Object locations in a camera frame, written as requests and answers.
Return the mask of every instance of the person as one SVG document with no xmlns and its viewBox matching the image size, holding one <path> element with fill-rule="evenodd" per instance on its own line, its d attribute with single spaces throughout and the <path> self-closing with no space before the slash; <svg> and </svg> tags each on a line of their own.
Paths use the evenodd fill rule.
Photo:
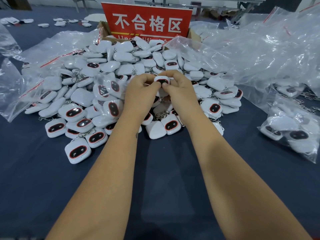
<svg viewBox="0 0 320 240">
<path fill-rule="evenodd" d="M 174 109 L 190 134 L 214 215 L 225 238 L 311 239 L 283 202 L 206 117 L 191 81 L 176 70 L 159 76 L 174 78 L 170 85 L 162 84 L 162 88 L 169 93 Z M 153 82 L 154 77 L 142 74 L 129 83 L 122 115 L 109 140 L 46 240 L 124 238 L 138 130 L 161 87 L 161 83 Z"/>
</svg>

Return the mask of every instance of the person's left arm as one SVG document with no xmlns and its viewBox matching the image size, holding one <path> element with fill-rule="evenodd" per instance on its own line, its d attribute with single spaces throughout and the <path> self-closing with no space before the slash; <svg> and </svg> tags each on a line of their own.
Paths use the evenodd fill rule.
<svg viewBox="0 0 320 240">
<path fill-rule="evenodd" d="M 124 238 L 138 131 L 161 87 L 159 82 L 153 82 L 154 77 L 142 74 L 129 83 L 122 115 L 110 138 L 46 240 Z"/>
</svg>

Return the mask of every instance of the person's right arm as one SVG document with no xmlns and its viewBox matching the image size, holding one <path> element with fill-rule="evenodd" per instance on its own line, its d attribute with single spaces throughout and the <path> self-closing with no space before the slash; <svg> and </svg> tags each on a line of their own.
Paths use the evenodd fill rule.
<svg viewBox="0 0 320 240">
<path fill-rule="evenodd" d="M 176 70 L 162 84 L 189 131 L 210 203 L 229 240 L 311 239 L 284 203 L 221 136 L 198 104 L 191 81 Z"/>
</svg>

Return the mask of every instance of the dark blue tablecloth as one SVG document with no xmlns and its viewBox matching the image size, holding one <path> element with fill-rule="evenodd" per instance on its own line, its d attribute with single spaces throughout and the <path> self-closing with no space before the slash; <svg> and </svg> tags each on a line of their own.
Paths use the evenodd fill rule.
<svg viewBox="0 0 320 240">
<path fill-rule="evenodd" d="M 8 27 L 23 50 L 60 31 L 86 32 L 96 26 L 54 26 L 53 18 L 84 18 L 83 9 L 78 14 L 70 7 L 33 8 L 0 11 L 0 18 L 35 20 Z M 39 23 L 50 27 L 39 28 Z M 320 237 L 319 164 L 264 137 L 256 127 L 266 116 L 243 98 L 239 112 L 221 119 L 224 137 L 306 230 Z M 85 161 L 70 164 L 64 152 L 70 139 L 48 138 L 46 121 L 37 118 L 20 114 L 8 123 L 0 116 L 0 237 L 46 236 L 102 150 L 93 149 Z M 158 140 L 150 140 L 145 129 L 139 134 L 126 239 L 224 239 L 186 128 Z"/>
</svg>

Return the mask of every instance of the red sign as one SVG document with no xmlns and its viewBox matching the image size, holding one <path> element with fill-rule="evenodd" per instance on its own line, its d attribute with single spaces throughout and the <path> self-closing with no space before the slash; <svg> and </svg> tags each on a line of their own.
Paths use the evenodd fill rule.
<svg viewBox="0 0 320 240">
<path fill-rule="evenodd" d="M 188 34 L 191 9 L 101 3 L 111 33 L 118 39 L 139 36 L 167 42 Z"/>
</svg>

